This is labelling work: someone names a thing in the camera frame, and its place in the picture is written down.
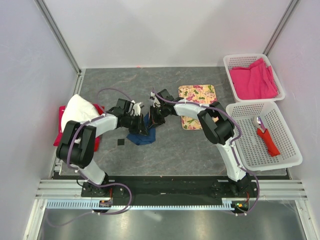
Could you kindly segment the blue paper napkin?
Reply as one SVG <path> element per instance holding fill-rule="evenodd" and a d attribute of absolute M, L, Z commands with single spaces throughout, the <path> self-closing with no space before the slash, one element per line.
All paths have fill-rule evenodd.
<path fill-rule="evenodd" d="M 126 138 L 137 146 L 152 144 L 156 141 L 156 128 L 147 128 L 148 135 L 129 133 Z"/>

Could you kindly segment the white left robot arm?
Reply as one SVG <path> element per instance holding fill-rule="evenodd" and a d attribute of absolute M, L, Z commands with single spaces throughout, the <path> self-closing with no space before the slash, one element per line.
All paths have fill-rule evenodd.
<path fill-rule="evenodd" d="M 121 98 L 116 106 L 99 114 L 92 103 L 76 94 L 68 101 L 61 123 L 56 157 L 88 180 L 99 197 L 109 193 L 110 185 L 107 173 L 94 161 L 96 138 L 118 128 L 127 128 L 132 134 L 148 134 L 141 103 Z"/>

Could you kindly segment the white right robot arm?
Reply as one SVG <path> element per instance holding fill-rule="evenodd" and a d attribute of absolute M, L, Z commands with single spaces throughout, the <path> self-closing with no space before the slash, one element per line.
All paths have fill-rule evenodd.
<path fill-rule="evenodd" d="M 211 104 L 191 102 L 186 98 L 174 98 L 167 89 L 159 93 L 152 91 L 153 104 L 149 110 L 149 127 L 165 123 L 167 116 L 189 117 L 200 122 L 202 131 L 209 142 L 216 145 L 225 164 L 228 186 L 225 187 L 233 196 L 240 197 L 249 186 L 249 173 L 241 163 L 236 149 L 234 129 L 240 127 L 225 112 L 222 105 L 215 101 Z"/>

